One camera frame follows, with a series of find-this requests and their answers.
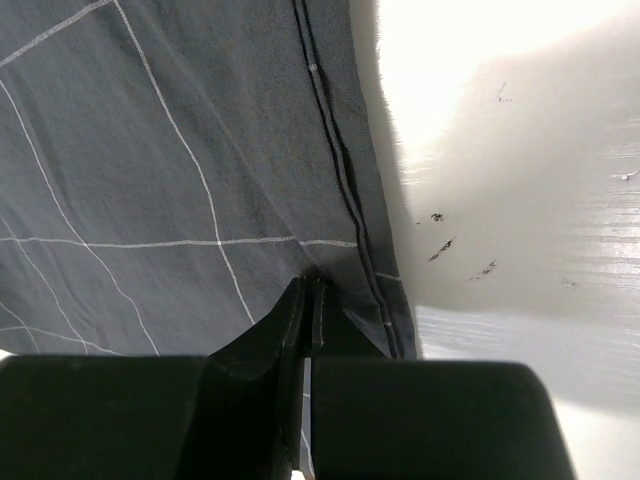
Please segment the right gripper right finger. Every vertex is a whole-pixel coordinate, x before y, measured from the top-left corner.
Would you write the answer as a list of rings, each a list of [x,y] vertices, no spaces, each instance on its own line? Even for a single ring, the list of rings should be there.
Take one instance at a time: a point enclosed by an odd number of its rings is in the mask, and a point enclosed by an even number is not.
[[[311,456],[319,479],[570,479],[552,403],[520,363],[386,357],[314,287]]]

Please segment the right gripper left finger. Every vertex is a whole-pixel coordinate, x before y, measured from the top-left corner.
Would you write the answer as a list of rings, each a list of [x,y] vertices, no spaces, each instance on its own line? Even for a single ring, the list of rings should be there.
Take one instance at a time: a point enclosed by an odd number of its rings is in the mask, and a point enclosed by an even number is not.
[[[306,286],[208,356],[12,356],[5,479],[287,479],[299,465]]]

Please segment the dark grey checked cloth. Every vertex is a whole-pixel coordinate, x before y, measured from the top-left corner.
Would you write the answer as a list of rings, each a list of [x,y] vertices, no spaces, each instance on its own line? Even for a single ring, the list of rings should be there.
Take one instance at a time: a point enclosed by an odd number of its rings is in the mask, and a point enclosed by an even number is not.
[[[1,5],[1,347],[200,355],[332,282],[415,358],[345,1]]]

